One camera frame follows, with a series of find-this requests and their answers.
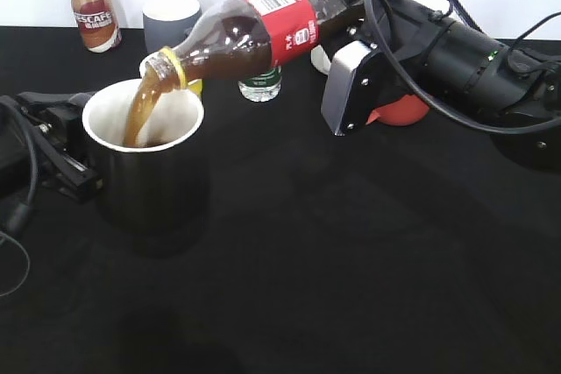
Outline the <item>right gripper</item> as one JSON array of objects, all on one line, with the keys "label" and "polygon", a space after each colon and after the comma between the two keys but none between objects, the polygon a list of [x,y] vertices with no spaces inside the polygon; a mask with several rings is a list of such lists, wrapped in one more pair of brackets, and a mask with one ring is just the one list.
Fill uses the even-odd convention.
[{"label": "right gripper", "polygon": [[458,21],[414,0],[344,1],[360,6],[365,17],[357,40],[380,50],[368,62],[372,98],[414,95],[410,81],[437,98],[458,96],[453,80],[457,71],[444,69],[444,62],[451,61],[444,42]]}]

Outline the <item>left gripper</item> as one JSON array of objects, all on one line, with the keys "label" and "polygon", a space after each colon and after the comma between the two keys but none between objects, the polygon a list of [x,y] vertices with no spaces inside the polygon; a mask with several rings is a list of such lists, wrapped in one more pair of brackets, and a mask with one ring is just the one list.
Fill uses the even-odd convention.
[{"label": "left gripper", "polygon": [[[7,95],[9,105],[33,125],[45,124],[51,128],[59,121],[73,120],[96,91],[75,94],[43,94],[25,91]],[[77,203],[93,199],[103,187],[103,179],[93,169],[85,166],[66,152],[60,152],[38,127],[38,148],[48,163],[51,185],[54,189]],[[30,180],[29,153],[24,136],[12,120],[11,113],[1,106],[1,198],[21,191]]]}]

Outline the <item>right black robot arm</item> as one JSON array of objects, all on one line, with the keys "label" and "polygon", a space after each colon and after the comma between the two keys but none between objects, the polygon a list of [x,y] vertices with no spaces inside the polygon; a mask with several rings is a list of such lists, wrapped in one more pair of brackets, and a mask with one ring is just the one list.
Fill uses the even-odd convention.
[{"label": "right black robot arm", "polygon": [[487,133],[506,158],[560,170],[560,59],[487,36],[458,0],[343,0],[349,19],[322,39],[321,112],[332,133],[403,126],[429,110]]}]

